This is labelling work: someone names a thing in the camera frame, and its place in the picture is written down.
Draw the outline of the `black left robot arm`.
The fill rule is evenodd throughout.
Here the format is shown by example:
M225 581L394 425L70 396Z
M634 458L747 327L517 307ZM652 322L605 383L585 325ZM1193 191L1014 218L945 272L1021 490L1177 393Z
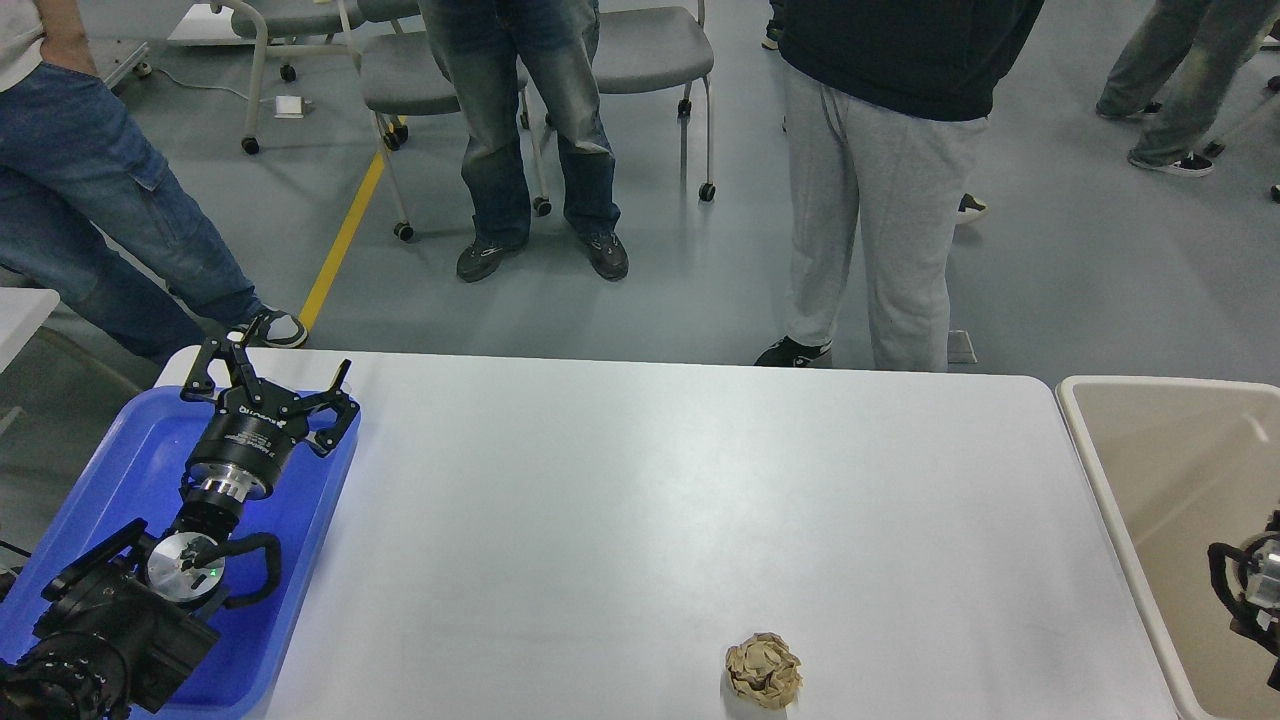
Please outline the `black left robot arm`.
M5 719L237 719L279 669L355 454L325 389L209 340L116 419L3 602Z

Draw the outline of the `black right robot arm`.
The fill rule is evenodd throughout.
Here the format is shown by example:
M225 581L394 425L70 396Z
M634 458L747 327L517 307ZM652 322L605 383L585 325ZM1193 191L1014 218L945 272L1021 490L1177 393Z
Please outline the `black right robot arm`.
M1230 628L1279 656L1279 511L1263 532L1236 547L1213 542L1207 548L1210 582L1231 614Z

